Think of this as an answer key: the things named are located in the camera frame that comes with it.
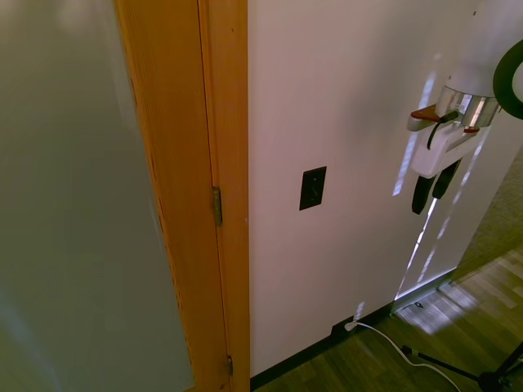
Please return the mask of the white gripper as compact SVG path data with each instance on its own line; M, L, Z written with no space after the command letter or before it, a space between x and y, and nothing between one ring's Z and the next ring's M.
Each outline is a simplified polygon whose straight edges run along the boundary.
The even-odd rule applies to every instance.
M461 163L461 158L472 152L482 141L486 128L472 132L459 126L438 128L431 140L431 147L427 147L428 138L422 138L416 148L411 167L419 177L414 188L412 212L420 215L427 204L433 186L433 178L438 173L437 182L432 190L432 197L441 199Z

